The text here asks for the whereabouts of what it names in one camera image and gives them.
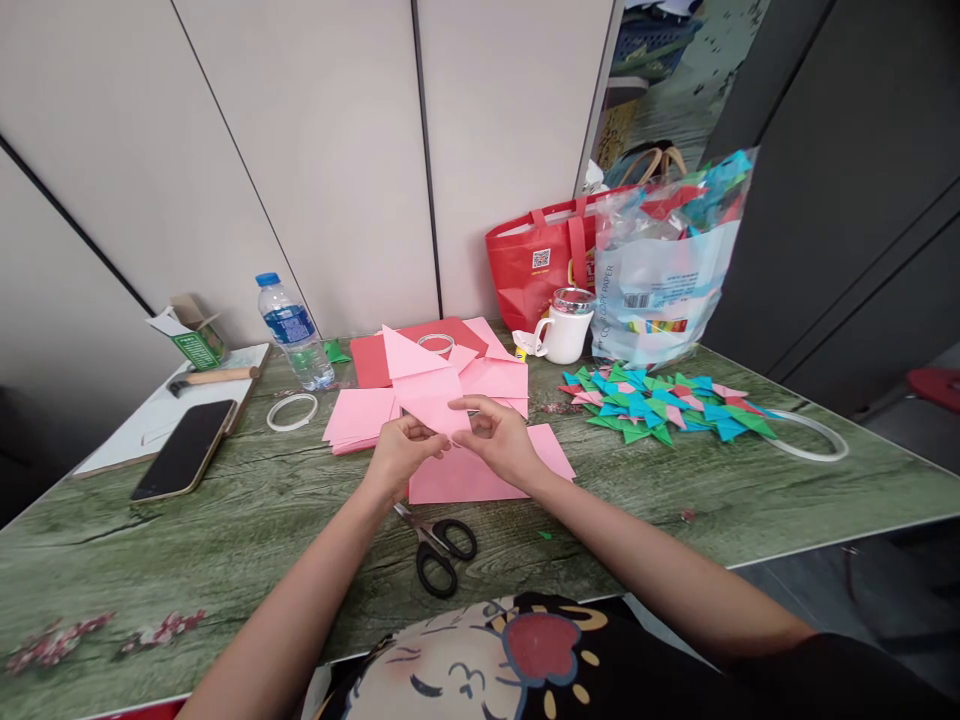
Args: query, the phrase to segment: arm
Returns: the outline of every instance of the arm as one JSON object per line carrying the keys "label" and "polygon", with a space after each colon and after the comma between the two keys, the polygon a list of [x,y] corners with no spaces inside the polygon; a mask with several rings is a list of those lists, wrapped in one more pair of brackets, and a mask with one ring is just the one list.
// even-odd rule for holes
{"label": "arm", "polygon": [[816,634],[746,580],[551,472],[516,410],[480,396],[451,407],[481,412],[472,419],[474,434],[457,433],[455,442],[566,525],[624,587],[711,662],[724,666],[775,653]]}
{"label": "arm", "polygon": [[447,448],[444,436],[412,416],[383,426],[360,487],[217,658],[178,718],[289,715],[377,527],[420,463]]}

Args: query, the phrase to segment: clear tape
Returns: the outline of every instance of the clear tape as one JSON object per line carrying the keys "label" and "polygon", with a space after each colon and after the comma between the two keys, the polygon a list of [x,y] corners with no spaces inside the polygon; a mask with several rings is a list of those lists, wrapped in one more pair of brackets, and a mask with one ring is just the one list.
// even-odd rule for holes
{"label": "clear tape", "polygon": [[434,353],[435,355],[443,355],[445,352],[450,352],[453,350],[453,346],[456,345],[456,341],[449,335],[444,335],[443,333],[433,333],[431,335],[424,335],[422,338],[417,340],[417,345],[423,345],[427,340],[446,340],[450,345],[445,347],[443,350],[430,350],[430,348],[423,348],[424,350],[429,350],[429,352]]}
{"label": "clear tape", "polygon": [[826,425],[818,423],[816,420],[811,420],[808,417],[804,417],[803,415],[796,415],[794,413],[787,412],[786,410],[770,410],[770,413],[775,416],[773,419],[781,418],[783,420],[789,420],[800,425],[805,425],[812,430],[816,430],[831,442],[834,452],[831,455],[820,455],[819,453],[812,453],[808,450],[801,450],[793,445],[787,445],[785,442],[783,442],[783,440],[771,440],[768,437],[763,438],[778,450],[783,450],[783,452],[790,455],[795,455],[796,457],[803,458],[804,460],[813,460],[815,462],[837,462],[838,460],[843,460],[843,458],[850,454],[850,446],[847,445],[847,441],[844,440],[838,433],[828,428]]}
{"label": "clear tape", "polygon": [[[273,418],[277,416],[277,411],[280,408],[284,407],[285,405],[289,405],[292,402],[297,402],[298,400],[313,401],[313,407],[310,408],[310,412],[307,413],[306,417],[300,420],[297,420],[295,423],[290,423],[289,425],[277,425],[276,423],[273,422]],[[272,408],[270,408],[270,412],[267,413],[267,425],[270,426],[271,430],[274,430],[276,432],[288,432],[290,430],[296,430],[297,428],[302,428],[308,422],[313,420],[313,418],[317,414],[317,410],[319,409],[319,407],[320,407],[320,403],[317,402],[317,399],[313,395],[310,395],[308,393],[298,393],[296,395],[291,395],[290,397],[284,398],[283,400],[278,402],[276,405],[274,405]]]}

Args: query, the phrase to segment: green wood-grain tabletop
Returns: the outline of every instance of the green wood-grain tabletop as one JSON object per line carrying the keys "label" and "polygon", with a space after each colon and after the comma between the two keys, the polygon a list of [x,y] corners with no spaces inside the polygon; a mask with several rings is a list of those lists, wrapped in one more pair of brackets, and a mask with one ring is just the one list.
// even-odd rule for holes
{"label": "green wood-grain tabletop", "polygon": [[[502,324],[495,329],[505,340]],[[343,349],[349,354],[349,343]],[[745,390],[755,403],[833,428],[850,445],[836,463],[786,455],[753,433],[723,444],[714,433],[674,432],[625,446],[620,433],[570,412],[560,368],[529,359],[530,423],[550,423],[576,482],[726,565],[960,514],[960,478],[701,348],[676,366]],[[353,364],[337,365],[343,387]],[[0,675],[0,715],[71,720],[189,693],[240,626],[333,516],[363,476],[371,452],[334,457],[322,442],[337,392],[318,394],[306,427],[275,433],[265,422],[278,393],[296,387],[274,349],[236,432],[198,489],[131,506],[149,463],[61,481],[0,532],[0,649],[5,664],[28,636],[114,613],[52,667]],[[295,417],[301,406],[294,405]],[[278,421],[283,422],[281,415]],[[781,438],[815,452],[812,431],[773,423]],[[689,522],[681,518],[687,513]],[[623,588],[532,501],[422,506],[474,530],[477,557],[455,561],[460,588],[428,595],[414,569],[416,536],[390,515],[350,587],[324,659],[363,652],[417,620],[521,590],[577,600]],[[538,531],[552,535],[545,539]],[[168,643],[122,653],[131,636],[170,613],[203,610],[199,626]]]}

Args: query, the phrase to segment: black shirt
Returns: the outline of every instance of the black shirt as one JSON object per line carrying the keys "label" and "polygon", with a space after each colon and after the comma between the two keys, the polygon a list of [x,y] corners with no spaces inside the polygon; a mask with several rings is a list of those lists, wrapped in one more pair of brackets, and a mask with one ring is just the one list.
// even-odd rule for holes
{"label": "black shirt", "polygon": [[817,635],[721,674],[635,621],[524,593],[384,638],[317,718],[957,716],[882,652]]}

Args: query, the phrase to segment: mug lid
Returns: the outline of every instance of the mug lid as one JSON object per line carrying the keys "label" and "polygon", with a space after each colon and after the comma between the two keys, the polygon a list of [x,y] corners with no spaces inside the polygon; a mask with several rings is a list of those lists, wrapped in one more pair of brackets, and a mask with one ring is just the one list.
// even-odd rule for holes
{"label": "mug lid", "polygon": [[553,306],[570,315],[585,315],[593,312],[597,296],[580,288],[560,288],[553,293]]}

